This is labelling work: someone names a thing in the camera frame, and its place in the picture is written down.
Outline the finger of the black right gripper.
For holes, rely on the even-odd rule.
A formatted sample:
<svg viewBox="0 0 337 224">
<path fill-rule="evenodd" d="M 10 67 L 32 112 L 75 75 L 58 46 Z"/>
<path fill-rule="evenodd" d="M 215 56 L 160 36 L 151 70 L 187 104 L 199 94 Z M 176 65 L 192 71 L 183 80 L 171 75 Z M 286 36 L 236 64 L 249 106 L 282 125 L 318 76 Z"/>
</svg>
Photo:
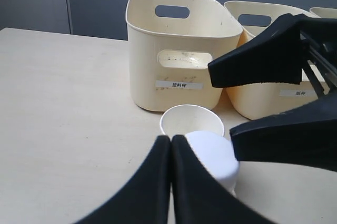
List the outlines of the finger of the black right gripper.
<svg viewBox="0 0 337 224">
<path fill-rule="evenodd" d="M 211 84 L 228 88 L 302 81 L 306 34 L 315 45 L 336 40 L 336 19 L 283 14 L 249 42 L 208 64 Z"/>
<path fill-rule="evenodd" d="M 239 161 L 336 171 L 336 95 L 240 124 L 230 136 Z"/>
</svg>

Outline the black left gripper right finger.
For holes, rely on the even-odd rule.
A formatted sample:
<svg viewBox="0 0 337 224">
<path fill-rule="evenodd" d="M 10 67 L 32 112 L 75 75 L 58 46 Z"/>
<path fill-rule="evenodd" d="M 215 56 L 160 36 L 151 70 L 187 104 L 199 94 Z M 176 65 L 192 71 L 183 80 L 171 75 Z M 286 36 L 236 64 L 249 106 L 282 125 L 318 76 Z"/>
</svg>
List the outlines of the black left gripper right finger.
<svg viewBox="0 0 337 224">
<path fill-rule="evenodd" d="M 263 223 L 206 171 L 184 136 L 173 137 L 171 150 L 176 223 Z"/>
</svg>

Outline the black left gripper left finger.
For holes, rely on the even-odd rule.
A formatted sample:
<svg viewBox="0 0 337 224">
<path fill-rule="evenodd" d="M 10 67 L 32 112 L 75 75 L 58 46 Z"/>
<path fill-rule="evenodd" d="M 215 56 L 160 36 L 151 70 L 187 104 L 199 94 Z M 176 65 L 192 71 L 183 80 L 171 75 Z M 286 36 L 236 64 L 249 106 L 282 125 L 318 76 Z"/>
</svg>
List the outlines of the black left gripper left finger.
<svg viewBox="0 0 337 224">
<path fill-rule="evenodd" d="M 158 136 L 129 181 L 77 223 L 167 223 L 171 189 L 171 141 Z"/>
</svg>

